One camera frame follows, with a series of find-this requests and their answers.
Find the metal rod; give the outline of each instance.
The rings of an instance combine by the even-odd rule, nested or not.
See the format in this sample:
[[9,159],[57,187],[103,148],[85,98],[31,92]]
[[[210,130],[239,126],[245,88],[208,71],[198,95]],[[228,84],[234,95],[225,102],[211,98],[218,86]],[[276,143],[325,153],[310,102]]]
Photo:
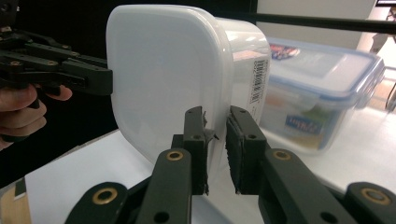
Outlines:
[[263,21],[288,25],[396,35],[396,23],[392,21],[364,21],[238,12],[213,12],[213,15],[242,21]]

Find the plastic food container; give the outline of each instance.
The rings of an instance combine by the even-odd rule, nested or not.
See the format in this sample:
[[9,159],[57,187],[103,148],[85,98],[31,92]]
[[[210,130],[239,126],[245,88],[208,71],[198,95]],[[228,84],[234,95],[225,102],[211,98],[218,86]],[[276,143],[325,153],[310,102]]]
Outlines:
[[271,51],[253,24],[216,19],[196,7],[121,6],[109,17],[106,49],[116,122],[153,163],[173,135],[183,133],[185,112],[202,106],[206,128],[219,138],[208,146],[210,182],[224,151],[232,98],[261,117]]
[[272,147],[320,152],[383,78],[374,54],[268,38],[271,75],[260,125]]

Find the black background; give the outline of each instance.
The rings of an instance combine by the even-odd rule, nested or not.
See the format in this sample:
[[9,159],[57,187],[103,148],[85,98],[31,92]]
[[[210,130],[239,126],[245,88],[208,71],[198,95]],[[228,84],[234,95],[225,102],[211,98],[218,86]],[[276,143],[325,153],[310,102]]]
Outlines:
[[[20,0],[13,27],[53,37],[74,51],[106,57],[106,22],[111,10],[127,4],[174,4],[218,10],[256,12],[257,0]],[[23,142],[0,152],[0,188],[64,154],[67,150],[117,129],[110,97],[74,92],[66,102],[40,94],[47,106],[47,125]]]

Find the container lid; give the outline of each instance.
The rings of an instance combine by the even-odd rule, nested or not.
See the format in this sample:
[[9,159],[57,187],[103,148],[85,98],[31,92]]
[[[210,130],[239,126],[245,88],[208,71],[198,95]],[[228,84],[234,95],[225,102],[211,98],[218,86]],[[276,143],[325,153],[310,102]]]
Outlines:
[[270,83],[315,94],[322,103],[365,107],[382,79],[384,63],[374,54],[268,38]]
[[[225,31],[195,7],[116,7],[107,23],[114,116],[123,136],[151,162],[183,134],[184,114],[202,106],[206,128],[225,139],[233,58]],[[215,141],[213,147],[224,145]],[[210,161],[222,150],[209,149]]]

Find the white wall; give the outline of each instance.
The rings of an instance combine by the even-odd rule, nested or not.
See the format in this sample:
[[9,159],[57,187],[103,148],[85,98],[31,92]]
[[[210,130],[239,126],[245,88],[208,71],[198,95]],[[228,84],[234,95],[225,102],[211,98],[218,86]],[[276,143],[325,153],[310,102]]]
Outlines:
[[[259,0],[258,13],[366,20],[375,0]],[[258,22],[265,35],[356,49],[361,32]]]

